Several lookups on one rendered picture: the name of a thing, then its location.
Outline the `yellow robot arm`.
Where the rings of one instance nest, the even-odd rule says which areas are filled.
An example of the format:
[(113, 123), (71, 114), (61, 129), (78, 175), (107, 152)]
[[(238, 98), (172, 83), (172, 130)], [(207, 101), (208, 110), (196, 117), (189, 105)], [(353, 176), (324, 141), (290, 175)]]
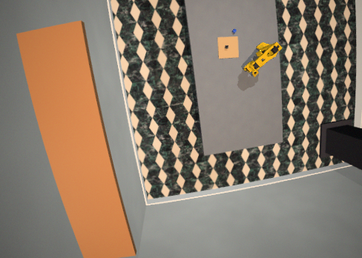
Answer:
[[(257, 49), (259, 49), (259, 51), (256, 53), (258, 58), (255, 60), (255, 62), (251, 62), (249, 64), (249, 67), (254, 72), (260, 69), (260, 67), (262, 67), (268, 60), (273, 59), (277, 55), (277, 52), (282, 49), (282, 47), (277, 42), (269, 45), (262, 42), (257, 46)], [(261, 59), (264, 60), (262, 61)]]

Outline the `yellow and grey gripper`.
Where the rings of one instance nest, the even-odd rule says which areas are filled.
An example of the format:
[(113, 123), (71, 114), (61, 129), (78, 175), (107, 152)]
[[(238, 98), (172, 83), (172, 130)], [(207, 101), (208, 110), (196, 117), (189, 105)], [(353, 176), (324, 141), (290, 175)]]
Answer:
[[(244, 70), (247, 70), (248, 72), (251, 72), (252, 70), (250, 69), (250, 67), (249, 67), (249, 64), (250, 64), (251, 62), (249, 62), (243, 69)], [(252, 71), (252, 74), (253, 74), (253, 76), (255, 77), (257, 74), (258, 74), (258, 71), (256, 71), (256, 72), (253, 72)]]

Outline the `orange mat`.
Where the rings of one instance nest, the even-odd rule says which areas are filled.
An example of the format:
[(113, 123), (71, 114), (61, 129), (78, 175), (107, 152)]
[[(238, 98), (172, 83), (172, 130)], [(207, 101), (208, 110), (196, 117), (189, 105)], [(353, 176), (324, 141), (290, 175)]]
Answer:
[[(238, 37), (217, 37), (219, 59), (238, 58)], [(228, 49), (225, 46), (228, 45)]]

